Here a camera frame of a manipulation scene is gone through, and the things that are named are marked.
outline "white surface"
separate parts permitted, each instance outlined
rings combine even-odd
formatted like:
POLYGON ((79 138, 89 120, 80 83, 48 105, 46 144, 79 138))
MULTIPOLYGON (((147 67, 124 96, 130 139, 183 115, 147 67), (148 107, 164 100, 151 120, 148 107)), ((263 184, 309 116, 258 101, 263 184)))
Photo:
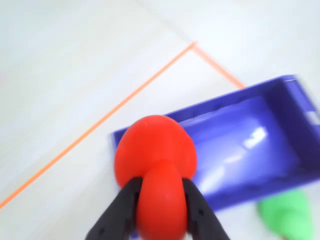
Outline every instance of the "white surface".
MULTIPOLYGON (((315 0, 2 3, 0 202, 188 41, 247 86, 298 74, 320 107, 319 10, 315 0)), ((116 194, 109 133, 235 89, 187 53, 0 209, 0 239, 83 239, 116 194)), ((319 227, 320 185, 304 189, 319 227)), ((231 239, 277 239, 252 203, 218 217, 231 239)))

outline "green toy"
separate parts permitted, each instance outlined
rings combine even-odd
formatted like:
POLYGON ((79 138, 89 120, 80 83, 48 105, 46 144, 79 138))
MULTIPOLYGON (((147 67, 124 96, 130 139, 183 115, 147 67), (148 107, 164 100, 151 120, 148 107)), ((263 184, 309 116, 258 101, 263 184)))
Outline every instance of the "green toy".
POLYGON ((258 203, 264 224, 287 240, 311 240, 313 225, 307 197, 291 190, 268 197, 258 203))

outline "red object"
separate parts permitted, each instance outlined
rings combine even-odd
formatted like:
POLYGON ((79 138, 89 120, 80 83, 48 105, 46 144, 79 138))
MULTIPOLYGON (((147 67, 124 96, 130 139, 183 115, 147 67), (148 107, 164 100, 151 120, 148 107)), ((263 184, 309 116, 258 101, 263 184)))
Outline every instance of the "red object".
POLYGON ((174 162, 183 178, 196 173, 196 148, 186 131, 167 116, 147 116, 129 127, 119 142, 114 157, 117 183, 123 187, 131 178, 143 177, 159 160, 174 162))
POLYGON ((136 225, 144 240, 180 240, 187 230, 182 178, 171 161, 157 162, 144 176, 136 225))
POLYGON ((196 148, 173 119, 154 115, 135 122, 115 151, 114 171, 123 187, 143 177, 136 221, 145 240, 179 240, 187 230, 182 178, 196 173, 196 148))

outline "blue bin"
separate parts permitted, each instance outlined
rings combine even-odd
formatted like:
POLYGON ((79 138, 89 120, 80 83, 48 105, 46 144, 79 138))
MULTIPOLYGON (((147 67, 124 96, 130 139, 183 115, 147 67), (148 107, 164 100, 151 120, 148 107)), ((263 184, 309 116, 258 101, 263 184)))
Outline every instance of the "blue bin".
MULTIPOLYGON (((319 114, 294 75, 166 116, 191 136, 193 181, 214 211, 320 178, 319 114)), ((116 146, 125 131, 113 133, 116 146)))

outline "orange line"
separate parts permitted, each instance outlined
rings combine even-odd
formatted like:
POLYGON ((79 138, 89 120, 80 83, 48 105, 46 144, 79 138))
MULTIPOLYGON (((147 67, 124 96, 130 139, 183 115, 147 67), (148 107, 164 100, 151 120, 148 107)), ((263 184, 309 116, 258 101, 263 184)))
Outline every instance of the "orange line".
POLYGON ((218 71, 222 76, 229 80, 230 83, 235 85, 238 89, 244 89, 246 86, 227 72, 222 66, 220 66, 216 61, 214 61, 208 54, 201 50, 198 46, 194 46, 193 50, 198 54, 203 60, 205 60, 211 67, 218 71))
POLYGON ((39 178, 44 172, 51 168, 56 162, 58 162, 63 156, 65 156, 70 150, 72 150, 76 145, 78 145, 83 139, 85 139, 89 134, 91 134, 97 127, 99 127, 104 121, 110 118, 116 111, 118 111, 123 105, 129 102, 135 95, 141 92, 146 86, 153 82, 157 77, 164 73, 172 64, 174 64, 178 59, 185 55, 189 50, 195 46, 196 42, 191 43, 187 48, 180 52, 174 59, 172 59, 167 65, 161 68, 155 75, 150 77, 144 84, 134 90, 129 96, 127 96, 122 102, 115 106, 110 112, 108 112, 104 117, 102 117, 97 123, 90 127, 84 132, 77 140, 71 143, 65 150, 63 150, 58 156, 52 159, 47 165, 45 165, 40 171, 33 175, 28 181, 26 181, 22 186, 15 190, 10 196, 8 196, 3 202, 0 203, 0 209, 7 205, 12 199, 14 199, 18 194, 20 194, 24 189, 26 189, 30 184, 32 184, 37 178, 39 178))

